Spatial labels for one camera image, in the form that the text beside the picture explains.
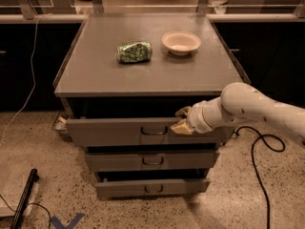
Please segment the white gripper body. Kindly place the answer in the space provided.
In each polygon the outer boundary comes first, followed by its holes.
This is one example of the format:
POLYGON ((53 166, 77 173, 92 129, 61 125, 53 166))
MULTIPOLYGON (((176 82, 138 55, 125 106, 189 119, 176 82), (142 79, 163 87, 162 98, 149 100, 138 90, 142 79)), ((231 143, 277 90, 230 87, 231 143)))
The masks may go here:
POLYGON ((195 103, 191 107, 187 114, 187 123, 193 132, 205 134, 214 130, 214 127, 206 119, 207 112, 212 108, 213 106, 206 100, 195 103))

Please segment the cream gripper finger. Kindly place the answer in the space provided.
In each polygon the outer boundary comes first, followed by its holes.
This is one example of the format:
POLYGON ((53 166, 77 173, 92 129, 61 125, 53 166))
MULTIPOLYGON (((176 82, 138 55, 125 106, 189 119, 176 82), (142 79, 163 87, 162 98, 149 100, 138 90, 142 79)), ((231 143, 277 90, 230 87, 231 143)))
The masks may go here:
POLYGON ((191 106, 186 106, 181 108, 180 110, 178 110, 175 115, 178 117, 186 117, 189 113, 189 111, 191 110, 191 106))
POLYGON ((171 130, 178 135, 191 135, 193 133, 193 127, 188 123, 186 118, 173 124, 171 130))

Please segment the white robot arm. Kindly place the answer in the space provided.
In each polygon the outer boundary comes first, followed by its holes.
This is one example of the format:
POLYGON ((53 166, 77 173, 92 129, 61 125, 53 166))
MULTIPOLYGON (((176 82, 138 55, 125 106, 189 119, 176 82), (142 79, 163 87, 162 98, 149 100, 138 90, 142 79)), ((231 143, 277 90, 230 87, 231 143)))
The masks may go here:
POLYGON ((176 115, 182 119, 171 129, 179 135, 205 134, 255 120, 279 130, 301 147, 305 144, 305 110, 275 101, 246 83, 229 84, 220 97, 184 107, 176 115))

